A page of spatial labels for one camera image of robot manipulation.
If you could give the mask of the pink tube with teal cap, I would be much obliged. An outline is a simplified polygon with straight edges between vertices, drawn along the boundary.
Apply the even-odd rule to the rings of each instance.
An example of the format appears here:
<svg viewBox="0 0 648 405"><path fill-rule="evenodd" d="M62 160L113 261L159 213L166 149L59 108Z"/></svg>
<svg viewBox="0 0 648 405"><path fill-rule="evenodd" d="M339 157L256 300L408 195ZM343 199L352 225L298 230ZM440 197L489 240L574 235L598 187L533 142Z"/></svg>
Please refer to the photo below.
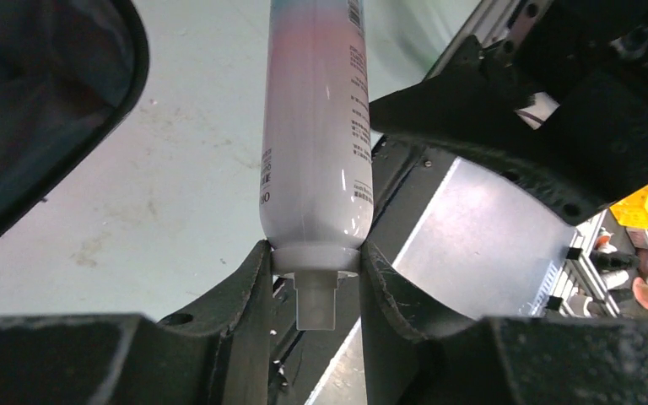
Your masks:
<svg viewBox="0 0 648 405"><path fill-rule="evenodd" d="M332 330L336 291L373 222L364 6L275 1L270 11L260 220L296 326Z"/></svg>

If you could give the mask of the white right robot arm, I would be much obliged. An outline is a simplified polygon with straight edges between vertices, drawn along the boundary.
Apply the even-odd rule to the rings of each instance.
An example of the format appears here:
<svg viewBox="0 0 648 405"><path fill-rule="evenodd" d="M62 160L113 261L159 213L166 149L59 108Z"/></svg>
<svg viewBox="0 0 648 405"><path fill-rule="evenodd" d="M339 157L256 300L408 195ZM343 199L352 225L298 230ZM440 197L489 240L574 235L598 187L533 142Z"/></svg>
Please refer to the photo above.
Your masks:
<svg viewBox="0 0 648 405"><path fill-rule="evenodd" d="M483 1L370 119L580 224L648 184L648 1Z"/></svg>

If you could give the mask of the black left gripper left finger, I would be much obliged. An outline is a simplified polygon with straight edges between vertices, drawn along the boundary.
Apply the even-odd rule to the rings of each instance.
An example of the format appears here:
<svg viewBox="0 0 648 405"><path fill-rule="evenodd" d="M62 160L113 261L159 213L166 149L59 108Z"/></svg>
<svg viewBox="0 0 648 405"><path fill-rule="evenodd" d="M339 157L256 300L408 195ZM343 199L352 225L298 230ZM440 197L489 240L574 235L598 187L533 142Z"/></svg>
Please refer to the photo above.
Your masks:
<svg viewBox="0 0 648 405"><path fill-rule="evenodd" d="M273 277L266 241L161 321L0 317L0 404L264 404Z"/></svg>

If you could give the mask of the pink and teal kids suitcase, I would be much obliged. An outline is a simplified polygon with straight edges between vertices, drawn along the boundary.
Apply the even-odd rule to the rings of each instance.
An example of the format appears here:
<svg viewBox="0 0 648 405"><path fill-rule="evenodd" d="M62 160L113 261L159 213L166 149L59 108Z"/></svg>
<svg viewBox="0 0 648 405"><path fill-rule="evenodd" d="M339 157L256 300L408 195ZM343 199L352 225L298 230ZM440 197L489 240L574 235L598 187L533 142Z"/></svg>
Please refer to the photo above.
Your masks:
<svg viewBox="0 0 648 405"><path fill-rule="evenodd" d="M0 1L0 236L124 121L148 74L132 1Z"/></svg>

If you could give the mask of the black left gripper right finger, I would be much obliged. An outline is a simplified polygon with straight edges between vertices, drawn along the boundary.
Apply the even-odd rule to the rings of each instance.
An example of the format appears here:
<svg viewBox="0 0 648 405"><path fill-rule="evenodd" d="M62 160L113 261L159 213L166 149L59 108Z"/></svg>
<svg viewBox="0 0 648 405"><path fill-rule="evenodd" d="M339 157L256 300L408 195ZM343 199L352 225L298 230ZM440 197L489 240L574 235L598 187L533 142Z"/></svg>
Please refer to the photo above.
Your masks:
<svg viewBox="0 0 648 405"><path fill-rule="evenodd" d="M360 252L368 403L648 404L648 319L474 321Z"/></svg>

